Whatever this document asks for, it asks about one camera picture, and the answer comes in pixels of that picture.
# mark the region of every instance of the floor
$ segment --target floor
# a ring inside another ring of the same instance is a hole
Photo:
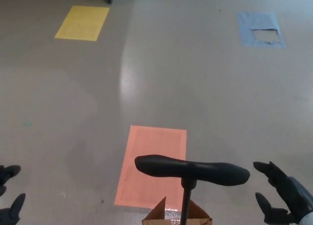
[[[187,159],[251,171],[198,183],[215,225],[264,224],[257,191],[284,205],[253,161],[313,190],[312,0],[114,0],[96,43],[54,39],[73,5],[104,3],[0,0],[0,162],[22,166],[0,207],[25,192],[20,225],[141,224],[113,204],[130,125],[186,129]],[[238,11],[275,12],[287,48],[243,46]]]

